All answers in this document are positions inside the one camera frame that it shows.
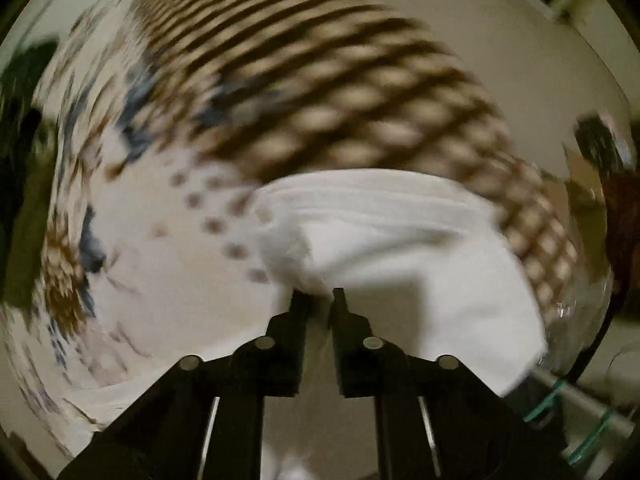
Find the white pants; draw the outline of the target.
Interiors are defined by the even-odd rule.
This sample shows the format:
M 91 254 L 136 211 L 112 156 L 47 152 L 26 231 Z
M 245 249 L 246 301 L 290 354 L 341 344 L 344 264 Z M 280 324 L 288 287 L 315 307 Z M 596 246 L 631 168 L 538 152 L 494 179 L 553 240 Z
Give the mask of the white pants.
M 266 479 L 373 474 L 373 404 L 338 392 L 333 289 L 344 289 L 376 336 L 419 358 L 456 356 L 498 394 L 547 350 L 537 300 L 494 206 L 454 181 L 374 169 L 301 174 L 260 188 L 250 218 L 270 278 L 319 298 L 302 388 L 267 403 Z

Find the floral checkered bed blanket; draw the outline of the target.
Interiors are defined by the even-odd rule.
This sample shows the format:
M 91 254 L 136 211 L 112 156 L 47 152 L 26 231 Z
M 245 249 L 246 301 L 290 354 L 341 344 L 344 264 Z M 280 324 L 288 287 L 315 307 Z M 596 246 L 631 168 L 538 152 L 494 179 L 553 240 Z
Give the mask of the floral checkered bed blanket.
M 2 304 L 29 407 L 67 456 L 166 367 L 260 333 L 290 288 L 250 205 L 287 177 L 393 170 L 495 209 L 544 329 L 577 252 L 494 99 L 378 0 L 99 0 L 44 70 L 55 133 L 32 310 Z

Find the dark clothes pile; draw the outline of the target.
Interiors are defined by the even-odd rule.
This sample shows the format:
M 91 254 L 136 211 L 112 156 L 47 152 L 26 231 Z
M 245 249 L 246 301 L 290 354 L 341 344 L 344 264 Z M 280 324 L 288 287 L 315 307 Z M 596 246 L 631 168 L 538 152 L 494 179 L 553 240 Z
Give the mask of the dark clothes pile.
M 628 169 L 618 137 L 599 115 L 578 118 L 575 139 L 598 170 L 606 206 L 605 250 L 622 292 L 639 297 L 639 170 Z

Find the dark green garment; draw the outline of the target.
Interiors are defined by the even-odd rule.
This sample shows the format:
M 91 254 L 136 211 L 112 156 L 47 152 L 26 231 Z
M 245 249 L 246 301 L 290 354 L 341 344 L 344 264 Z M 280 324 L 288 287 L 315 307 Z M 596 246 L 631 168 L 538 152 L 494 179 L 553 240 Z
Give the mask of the dark green garment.
M 18 50 L 1 73 L 1 303 L 23 313 L 40 273 L 56 148 L 34 93 L 57 47 Z

